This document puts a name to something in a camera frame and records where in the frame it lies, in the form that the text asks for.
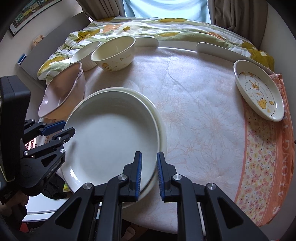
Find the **person hand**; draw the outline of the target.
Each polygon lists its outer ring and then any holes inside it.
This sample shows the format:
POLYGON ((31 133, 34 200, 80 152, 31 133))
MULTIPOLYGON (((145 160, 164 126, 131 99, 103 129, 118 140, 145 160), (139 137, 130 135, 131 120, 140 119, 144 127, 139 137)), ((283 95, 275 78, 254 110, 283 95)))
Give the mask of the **person hand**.
POLYGON ((1 216, 4 219, 22 221, 27 215, 26 205, 28 204, 29 196, 22 192, 16 193, 5 204, 1 204, 1 216))

